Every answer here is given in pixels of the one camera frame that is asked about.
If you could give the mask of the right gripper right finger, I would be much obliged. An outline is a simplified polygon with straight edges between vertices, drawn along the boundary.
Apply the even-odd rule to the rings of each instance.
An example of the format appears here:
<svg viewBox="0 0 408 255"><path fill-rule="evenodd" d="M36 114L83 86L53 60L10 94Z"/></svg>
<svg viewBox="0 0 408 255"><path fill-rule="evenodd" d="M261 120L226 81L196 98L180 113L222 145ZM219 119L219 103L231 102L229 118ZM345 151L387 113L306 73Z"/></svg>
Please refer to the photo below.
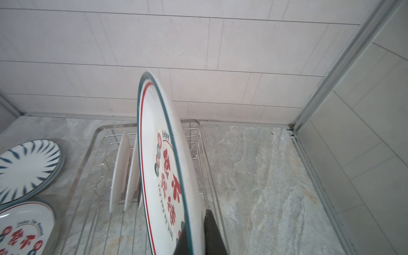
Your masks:
<svg viewBox="0 0 408 255"><path fill-rule="evenodd" d="M228 255L214 215L210 209L206 210L204 228L206 255Z"/></svg>

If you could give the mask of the rearmost white plate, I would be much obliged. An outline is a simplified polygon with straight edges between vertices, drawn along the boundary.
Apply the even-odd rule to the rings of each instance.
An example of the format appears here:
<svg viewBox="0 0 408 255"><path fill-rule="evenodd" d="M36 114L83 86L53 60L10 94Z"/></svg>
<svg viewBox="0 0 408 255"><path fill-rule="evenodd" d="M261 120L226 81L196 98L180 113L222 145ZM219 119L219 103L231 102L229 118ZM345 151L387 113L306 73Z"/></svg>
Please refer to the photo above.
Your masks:
<svg viewBox="0 0 408 255"><path fill-rule="evenodd" d="M186 134L173 102L150 72L138 88L138 151L147 234L154 255L205 254L205 209Z"/></svg>

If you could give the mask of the orange sunburst plate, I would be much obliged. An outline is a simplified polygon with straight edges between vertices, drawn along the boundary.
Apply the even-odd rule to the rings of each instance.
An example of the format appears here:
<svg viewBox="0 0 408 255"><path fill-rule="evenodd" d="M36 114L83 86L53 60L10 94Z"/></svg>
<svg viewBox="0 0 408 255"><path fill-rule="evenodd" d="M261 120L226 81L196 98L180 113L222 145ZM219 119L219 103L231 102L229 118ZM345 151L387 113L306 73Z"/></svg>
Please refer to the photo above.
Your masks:
<svg viewBox="0 0 408 255"><path fill-rule="evenodd" d="M132 150L132 158L129 170L129 177L127 182L127 190L125 196L124 211L127 211L135 196L135 193L140 183L140 167L139 167L139 147L138 139L135 138Z"/></svg>
<svg viewBox="0 0 408 255"><path fill-rule="evenodd" d="M118 148L118 154L115 162L112 178L111 194L109 201L109 212L112 214L114 207L119 203L122 194L125 191L125 181L128 172L130 160L130 140L127 133L124 133Z"/></svg>

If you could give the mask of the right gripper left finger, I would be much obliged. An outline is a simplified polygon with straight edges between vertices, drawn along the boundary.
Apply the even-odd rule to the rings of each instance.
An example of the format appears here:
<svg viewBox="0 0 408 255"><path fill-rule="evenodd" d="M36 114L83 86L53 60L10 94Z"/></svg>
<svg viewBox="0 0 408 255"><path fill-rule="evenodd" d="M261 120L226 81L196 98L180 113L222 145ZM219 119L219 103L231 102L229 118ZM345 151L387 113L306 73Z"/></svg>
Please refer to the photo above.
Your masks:
<svg viewBox="0 0 408 255"><path fill-rule="evenodd" d="M175 251L173 255L189 255L189 241L186 234L182 234L178 240Z"/></svg>

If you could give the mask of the red text white plate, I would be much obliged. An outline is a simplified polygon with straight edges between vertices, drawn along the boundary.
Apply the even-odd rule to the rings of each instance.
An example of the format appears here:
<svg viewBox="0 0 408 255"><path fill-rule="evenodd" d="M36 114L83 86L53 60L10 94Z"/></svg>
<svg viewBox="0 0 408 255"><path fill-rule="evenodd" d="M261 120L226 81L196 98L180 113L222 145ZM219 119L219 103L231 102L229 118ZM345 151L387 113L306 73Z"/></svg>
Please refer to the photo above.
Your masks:
<svg viewBox="0 0 408 255"><path fill-rule="evenodd" d="M28 201L1 211L2 255L50 255L59 225L57 213L47 203Z"/></svg>

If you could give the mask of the black striped white plate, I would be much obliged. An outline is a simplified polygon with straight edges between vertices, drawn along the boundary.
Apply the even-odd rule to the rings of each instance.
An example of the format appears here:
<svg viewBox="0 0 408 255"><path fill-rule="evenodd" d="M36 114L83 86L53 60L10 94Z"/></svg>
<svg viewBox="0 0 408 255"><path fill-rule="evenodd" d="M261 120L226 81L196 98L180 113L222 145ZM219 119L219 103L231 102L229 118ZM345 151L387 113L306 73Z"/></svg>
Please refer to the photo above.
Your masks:
<svg viewBox="0 0 408 255"><path fill-rule="evenodd" d="M53 140L27 141L1 154L1 207L29 199L45 189L65 161L62 147Z"/></svg>

